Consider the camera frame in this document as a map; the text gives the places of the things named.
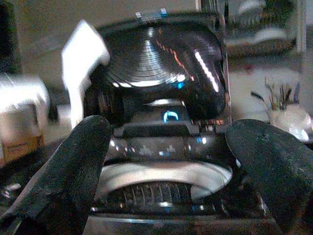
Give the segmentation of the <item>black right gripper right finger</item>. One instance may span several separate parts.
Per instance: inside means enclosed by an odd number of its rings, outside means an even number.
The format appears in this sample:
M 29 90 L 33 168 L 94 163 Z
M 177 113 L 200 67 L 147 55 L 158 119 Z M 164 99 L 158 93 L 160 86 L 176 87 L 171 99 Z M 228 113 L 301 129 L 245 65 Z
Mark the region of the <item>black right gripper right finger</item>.
M 288 132 L 255 119 L 233 122 L 225 138 L 282 232 L 311 233 L 313 151 Z

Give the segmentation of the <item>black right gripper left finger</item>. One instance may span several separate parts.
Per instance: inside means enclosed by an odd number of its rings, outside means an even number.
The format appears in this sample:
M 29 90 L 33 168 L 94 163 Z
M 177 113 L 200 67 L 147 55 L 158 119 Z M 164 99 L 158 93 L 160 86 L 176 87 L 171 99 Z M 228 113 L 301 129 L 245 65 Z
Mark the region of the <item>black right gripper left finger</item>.
M 1 216 L 1 234 L 82 234 L 111 134 L 104 117 L 83 119 Z

